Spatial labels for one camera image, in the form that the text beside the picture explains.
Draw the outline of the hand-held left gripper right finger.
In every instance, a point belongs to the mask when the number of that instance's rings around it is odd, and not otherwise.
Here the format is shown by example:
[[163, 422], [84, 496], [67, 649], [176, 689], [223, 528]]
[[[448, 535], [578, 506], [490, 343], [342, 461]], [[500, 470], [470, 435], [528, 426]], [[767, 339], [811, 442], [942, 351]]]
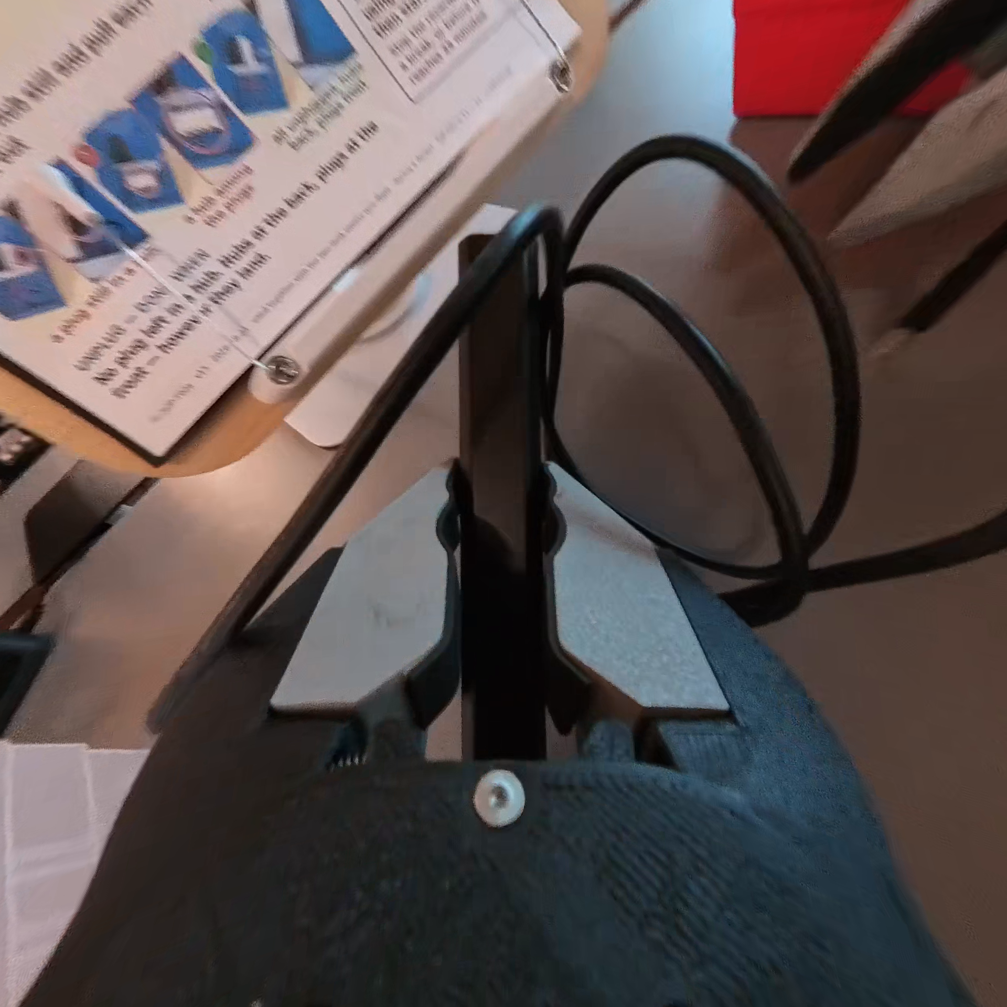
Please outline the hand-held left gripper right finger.
[[557, 463], [545, 556], [547, 628], [586, 713], [630, 726], [719, 720], [728, 699], [655, 545]]

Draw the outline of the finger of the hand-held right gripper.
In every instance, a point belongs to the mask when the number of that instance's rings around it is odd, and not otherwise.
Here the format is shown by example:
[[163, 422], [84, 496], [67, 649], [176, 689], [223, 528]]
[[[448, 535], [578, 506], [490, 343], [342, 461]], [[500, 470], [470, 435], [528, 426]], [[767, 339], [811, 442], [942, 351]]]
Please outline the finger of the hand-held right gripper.
[[804, 181], [871, 133], [907, 99], [1005, 24], [1004, 1], [913, 2], [824, 109], [792, 155]]
[[[994, 74], [942, 109], [887, 173], [831, 233], [858, 245], [960, 208], [1005, 187], [1006, 77]], [[925, 333], [969, 294], [1006, 252], [1000, 224], [907, 309], [897, 333]]]

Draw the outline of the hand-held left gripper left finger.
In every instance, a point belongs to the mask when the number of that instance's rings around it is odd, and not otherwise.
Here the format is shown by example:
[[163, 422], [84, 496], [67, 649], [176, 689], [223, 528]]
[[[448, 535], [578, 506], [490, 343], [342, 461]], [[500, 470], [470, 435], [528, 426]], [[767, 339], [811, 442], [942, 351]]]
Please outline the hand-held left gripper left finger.
[[377, 717], [428, 729], [460, 683], [458, 508], [431, 469], [342, 549], [270, 702], [283, 716]]

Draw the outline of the red plastic bin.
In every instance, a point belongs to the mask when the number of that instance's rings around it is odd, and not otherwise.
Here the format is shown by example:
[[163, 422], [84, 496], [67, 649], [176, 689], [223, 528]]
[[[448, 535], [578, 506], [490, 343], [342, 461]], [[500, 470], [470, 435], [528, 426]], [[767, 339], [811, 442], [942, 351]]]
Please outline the red plastic bin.
[[[737, 118], [812, 116], [913, 2], [735, 2], [734, 113]], [[974, 51], [954, 60], [891, 117], [929, 118], [996, 74], [991, 57], [974, 74]]]

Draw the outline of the black usb hub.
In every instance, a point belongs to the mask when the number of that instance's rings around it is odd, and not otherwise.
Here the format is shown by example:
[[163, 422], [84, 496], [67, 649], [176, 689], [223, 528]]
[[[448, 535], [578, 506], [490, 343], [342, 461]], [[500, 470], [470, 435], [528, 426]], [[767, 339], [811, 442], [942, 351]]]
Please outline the black usb hub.
[[546, 754], [539, 255], [522, 252], [458, 345], [464, 750]]

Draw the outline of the clear plastic bin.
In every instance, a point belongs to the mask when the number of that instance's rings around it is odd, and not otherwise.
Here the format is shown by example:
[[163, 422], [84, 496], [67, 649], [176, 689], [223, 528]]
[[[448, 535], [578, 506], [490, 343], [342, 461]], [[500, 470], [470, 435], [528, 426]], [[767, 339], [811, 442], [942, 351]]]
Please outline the clear plastic bin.
[[65, 933], [148, 754], [2, 740], [2, 1005], [23, 1000]]

